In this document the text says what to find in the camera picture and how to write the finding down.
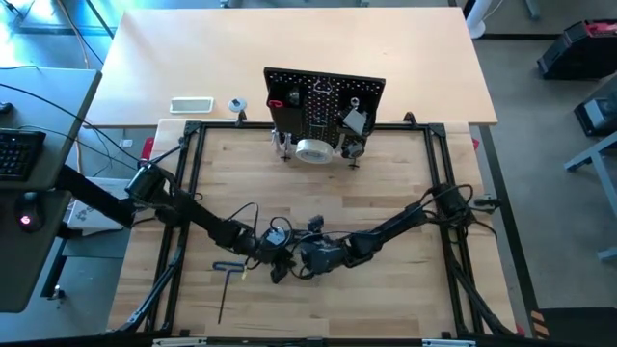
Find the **blue T-handle hex key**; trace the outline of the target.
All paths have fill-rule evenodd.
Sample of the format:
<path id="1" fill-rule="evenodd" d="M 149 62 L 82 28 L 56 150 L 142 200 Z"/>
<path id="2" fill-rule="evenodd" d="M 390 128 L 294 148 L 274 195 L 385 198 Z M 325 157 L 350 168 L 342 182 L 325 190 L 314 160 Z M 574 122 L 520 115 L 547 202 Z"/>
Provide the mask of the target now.
<path id="1" fill-rule="evenodd" d="M 220 324 L 223 319 L 223 311 L 225 307 L 225 302 L 228 293 L 228 284 L 230 278 L 233 274 L 244 274 L 245 273 L 245 264 L 240 262 L 230 262 L 230 261 L 215 261 L 212 264 L 212 269 L 217 272 L 223 272 L 225 274 L 223 293 L 221 297 L 221 303 L 218 312 L 217 323 Z"/>

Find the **white tape roll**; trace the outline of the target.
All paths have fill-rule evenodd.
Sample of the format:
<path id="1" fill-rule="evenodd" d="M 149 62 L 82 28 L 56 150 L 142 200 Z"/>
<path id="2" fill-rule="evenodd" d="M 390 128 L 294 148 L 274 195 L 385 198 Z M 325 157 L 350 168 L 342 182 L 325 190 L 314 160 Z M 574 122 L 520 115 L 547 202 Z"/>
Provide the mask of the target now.
<path id="1" fill-rule="evenodd" d="M 295 156 L 309 164 L 328 164 L 332 161 L 333 154 L 331 145 L 315 139 L 300 140 L 295 150 Z"/>

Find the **grey black hand tool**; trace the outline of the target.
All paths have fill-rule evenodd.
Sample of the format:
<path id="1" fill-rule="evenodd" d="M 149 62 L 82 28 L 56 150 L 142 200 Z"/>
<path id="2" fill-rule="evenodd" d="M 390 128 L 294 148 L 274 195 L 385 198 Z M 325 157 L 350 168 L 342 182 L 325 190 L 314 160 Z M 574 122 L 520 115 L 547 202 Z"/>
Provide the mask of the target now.
<path id="1" fill-rule="evenodd" d="M 343 123 L 349 127 L 354 133 L 361 136 L 363 134 L 364 126 L 366 124 L 366 115 L 356 109 L 352 109 L 343 118 Z"/>

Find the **black perforated metal pegboard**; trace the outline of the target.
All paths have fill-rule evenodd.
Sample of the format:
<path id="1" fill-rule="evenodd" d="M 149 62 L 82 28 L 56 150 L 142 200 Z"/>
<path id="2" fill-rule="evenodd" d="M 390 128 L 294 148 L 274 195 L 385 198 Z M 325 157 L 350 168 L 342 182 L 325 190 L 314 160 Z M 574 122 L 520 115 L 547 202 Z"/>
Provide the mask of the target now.
<path id="1" fill-rule="evenodd" d="M 333 159 L 336 154 L 341 156 L 344 145 L 354 141 L 362 142 L 365 152 L 367 139 L 372 133 L 366 139 L 340 134 L 336 130 L 336 118 L 339 111 L 348 105 L 350 99 L 352 97 L 357 97 L 362 104 L 365 104 L 367 109 L 371 110 L 375 114 L 374 130 L 378 107 L 386 86 L 385 79 L 275 67 L 267 67 L 263 70 L 263 73 L 267 89 L 267 97 L 269 87 L 275 83 L 297 85 L 305 93 L 302 133 L 299 136 L 290 134 L 291 145 L 289 156 L 280 156 L 281 160 L 288 161 L 293 157 L 297 158 L 295 156 L 295 150 L 298 142 L 303 139 L 313 139 L 310 136 L 310 125 L 312 123 L 328 125 L 327 140 L 323 142 L 326 142 L 332 146 L 334 150 Z M 331 93 L 315 93 L 312 90 L 312 86 L 317 79 L 330 81 L 333 86 L 333 91 Z M 347 159 L 350 161 L 351 168 L 356 169 L 358 167 L 358 158 Z"/>

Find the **tall black pegboard bin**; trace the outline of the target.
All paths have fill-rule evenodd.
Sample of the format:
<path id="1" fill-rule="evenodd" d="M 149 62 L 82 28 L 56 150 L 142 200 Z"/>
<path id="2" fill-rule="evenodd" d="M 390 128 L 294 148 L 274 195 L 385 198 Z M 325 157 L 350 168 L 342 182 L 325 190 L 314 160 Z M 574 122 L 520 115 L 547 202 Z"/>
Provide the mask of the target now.
<path id="1" fill-rule="evenodd" d="M 298 88 L 302 96 L 301 105 L 299 107 L 293 107 L 287 101 L 288 92 L 294 88 Z M 267 106 L 267 101 L 271 99 L 282 101 L 284 106 L 282 108 L 269 108 Z M 297 85 L 275 83 L 269 87 L 266 106 L 269 108 L 272 120 L 280 132 L 295 136 L 299 136 L 302 133 L 304 99 L 305 93 Z"/>

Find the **white rectangular tray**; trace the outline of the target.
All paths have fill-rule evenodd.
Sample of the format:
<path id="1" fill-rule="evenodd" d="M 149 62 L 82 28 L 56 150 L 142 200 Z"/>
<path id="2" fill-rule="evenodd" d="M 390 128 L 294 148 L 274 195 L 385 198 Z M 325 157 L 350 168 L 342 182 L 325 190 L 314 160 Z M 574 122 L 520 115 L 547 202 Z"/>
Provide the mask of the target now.
<path id="1" fill-rule="evenodd" d="M 170 103 L 171 114 L 208 114 L 214 108 L 211 96 L 174 97 Z"/>

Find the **black desk support beam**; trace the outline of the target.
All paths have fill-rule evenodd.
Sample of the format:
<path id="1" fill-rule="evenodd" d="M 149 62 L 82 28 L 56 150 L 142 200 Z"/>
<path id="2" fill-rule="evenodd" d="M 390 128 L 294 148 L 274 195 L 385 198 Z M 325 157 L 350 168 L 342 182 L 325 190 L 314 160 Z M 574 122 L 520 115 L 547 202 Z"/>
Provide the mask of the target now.
<path id="1" fill-rule="evenodd" d="M 130 199 L 118 199 L 68 165 L 63 165 L 54 187 L 71 195 L 123 227 L 134 222 L 135 205 Z"/>

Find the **white cardboard box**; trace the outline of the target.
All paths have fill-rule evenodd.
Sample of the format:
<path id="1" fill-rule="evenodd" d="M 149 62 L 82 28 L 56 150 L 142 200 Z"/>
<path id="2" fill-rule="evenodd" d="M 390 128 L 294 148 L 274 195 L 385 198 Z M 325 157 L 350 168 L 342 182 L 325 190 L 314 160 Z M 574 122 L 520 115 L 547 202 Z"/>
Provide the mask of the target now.
<path id="1" fill-rule="evenodd" d="M 128 197 L 124 191 L 124 188 L 129 183 L 128 179 L 89 177 L 89 180 L 119 200 Z M 104 216 L 101 212 L 89 207 L 80 200 L 75 200 L 69 206 L 69 211 L 67 226 L 71 229 L 81 229 L 84 236 L 106 230 L 115 231 L 123 229 L 121 224 Z"/>

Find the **tan laminate table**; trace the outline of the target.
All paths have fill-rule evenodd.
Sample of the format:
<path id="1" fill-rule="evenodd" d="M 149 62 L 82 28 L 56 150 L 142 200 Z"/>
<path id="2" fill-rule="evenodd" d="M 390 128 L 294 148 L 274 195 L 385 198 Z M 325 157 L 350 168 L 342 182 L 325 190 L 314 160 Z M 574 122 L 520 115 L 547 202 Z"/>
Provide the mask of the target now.
<path id="1" fill-rule="evenodd" d="M 154 126 L 175 97 L 242 98 L 268 120 L 266 67 L 386 80 L 379 121 L 494 124 L 457 8 L 135 10 L 124 13 L 88 113 L 99 127 Z"/>

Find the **grey side desk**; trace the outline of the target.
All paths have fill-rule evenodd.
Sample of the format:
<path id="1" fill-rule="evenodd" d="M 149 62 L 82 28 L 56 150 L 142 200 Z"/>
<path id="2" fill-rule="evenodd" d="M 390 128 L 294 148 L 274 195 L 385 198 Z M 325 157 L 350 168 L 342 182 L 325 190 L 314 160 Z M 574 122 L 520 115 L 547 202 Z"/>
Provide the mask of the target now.
<path id="1" fill-rule="evenodd" d="M 100 79 L 95 69 L 0 69 L 0 101 L 13 105 L 9 116 L 0 117 L 0 128 L 46 134 L 28 179 L 0 180 L 0 313 L 23 311 L 38 294 L 47 261 L 62 255 L 65 244 L 58 231 L 71 194 L 55 185 Z M 21 229 L 15 211 L 26 192 L 38 195 L 44 216 L 42 228 L 34 232 Z"/>

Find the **black computer mouse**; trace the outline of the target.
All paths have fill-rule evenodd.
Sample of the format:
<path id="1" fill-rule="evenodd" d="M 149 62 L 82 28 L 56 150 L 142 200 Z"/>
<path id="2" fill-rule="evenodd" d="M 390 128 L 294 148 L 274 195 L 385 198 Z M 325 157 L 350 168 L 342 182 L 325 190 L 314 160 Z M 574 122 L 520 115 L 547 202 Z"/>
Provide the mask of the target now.
<path id="1" fill-rule="evenodd" d="M 38 192 L 25 192 L 14 203 L 14 216 L 24 232 L 39 231 L 45 222 L 41 195 Z"/>

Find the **black mat hazard stripes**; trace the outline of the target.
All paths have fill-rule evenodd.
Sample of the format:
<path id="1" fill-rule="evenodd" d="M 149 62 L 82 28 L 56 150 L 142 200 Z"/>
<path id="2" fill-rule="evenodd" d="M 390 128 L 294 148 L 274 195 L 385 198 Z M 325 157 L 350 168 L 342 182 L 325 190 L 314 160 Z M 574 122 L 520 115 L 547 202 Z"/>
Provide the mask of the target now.
<path id="1" fill-rule="evenodd" d="M 530 318 L 539 338 L 617 347 L 617 307 L 541 308 Z"/>

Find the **black keyboard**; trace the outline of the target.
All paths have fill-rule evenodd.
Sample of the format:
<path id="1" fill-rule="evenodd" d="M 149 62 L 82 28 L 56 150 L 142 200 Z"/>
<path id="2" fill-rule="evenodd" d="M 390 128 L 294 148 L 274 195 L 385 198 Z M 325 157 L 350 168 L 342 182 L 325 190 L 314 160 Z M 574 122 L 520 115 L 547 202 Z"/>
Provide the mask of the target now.
<path id="1" fill-rule="evenodd" d="M 27 181 L 45 137 L 41 131 L 0 128 L 0 181 Z"/>

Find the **white cylindrical stand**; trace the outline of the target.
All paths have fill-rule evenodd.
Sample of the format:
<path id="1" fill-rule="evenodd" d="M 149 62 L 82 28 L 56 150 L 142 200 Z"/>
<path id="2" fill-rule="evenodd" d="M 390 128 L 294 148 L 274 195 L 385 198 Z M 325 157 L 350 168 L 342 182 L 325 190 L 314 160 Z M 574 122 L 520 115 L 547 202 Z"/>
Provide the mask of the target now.
<path id="1" fill-rule="evenodd" d="M 467 0 L 463 13 L 473 40 L 481 38 L 486 31 L 485 20 L 488 19 L 504 0 Z"/>

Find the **black grey equipment box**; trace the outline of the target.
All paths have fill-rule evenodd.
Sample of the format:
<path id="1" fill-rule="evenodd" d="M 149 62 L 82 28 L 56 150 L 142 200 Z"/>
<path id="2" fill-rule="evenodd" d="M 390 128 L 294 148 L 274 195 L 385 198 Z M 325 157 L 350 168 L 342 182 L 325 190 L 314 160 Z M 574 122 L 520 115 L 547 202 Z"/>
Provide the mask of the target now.
<path id="1" fill-rule="evenodd" d="M 574 113 L 585 136 L 611 135 L 617 131 L 617 92 L 583 102 Z"/>

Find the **black tool case red lid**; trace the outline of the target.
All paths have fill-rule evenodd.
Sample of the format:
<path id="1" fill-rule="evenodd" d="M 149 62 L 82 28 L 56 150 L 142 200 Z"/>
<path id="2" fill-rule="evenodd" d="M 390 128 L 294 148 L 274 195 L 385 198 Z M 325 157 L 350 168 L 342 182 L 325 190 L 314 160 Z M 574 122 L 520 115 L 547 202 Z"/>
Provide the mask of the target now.
<path id="1" fill-rule="evenodd" d="M 577 22 L 537 60 L 546 80 L 602 79 L 617 72 L 617 19 Z"/>

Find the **silver metal bracket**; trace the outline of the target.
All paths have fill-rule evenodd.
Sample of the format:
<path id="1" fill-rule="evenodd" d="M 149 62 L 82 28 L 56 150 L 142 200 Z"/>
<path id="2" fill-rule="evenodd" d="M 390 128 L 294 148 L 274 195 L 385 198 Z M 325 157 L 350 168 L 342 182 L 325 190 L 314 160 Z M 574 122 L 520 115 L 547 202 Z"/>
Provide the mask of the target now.
<path id="1" fill-rule="evenodd" d="M 421 347 L 477 347 L 477 344 L 472 340 L 422 339 Z"/>
<path id="2" fill-rule="evenodd" d="M 200 347 L 206 344 L 204 337 L 168 337 L 154 339 L 151 347 Z"/>

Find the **grey metal cart frame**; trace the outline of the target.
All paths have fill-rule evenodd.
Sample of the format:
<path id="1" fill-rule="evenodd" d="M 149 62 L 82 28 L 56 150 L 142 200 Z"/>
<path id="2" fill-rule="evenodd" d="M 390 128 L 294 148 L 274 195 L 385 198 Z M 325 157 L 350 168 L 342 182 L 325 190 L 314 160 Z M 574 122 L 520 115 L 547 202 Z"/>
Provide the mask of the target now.
<path id="1" fill-rule="evenodd" d="M 603 160 L 603 153 L 610 148 L 617 148 L 617 131 L 583 150 L 564 164 L 564 170 L 574 172 L 584 165 L 592 165 L 603 186 L 610 207 L 617 217 L 617 185 L 613 183 Z"/>

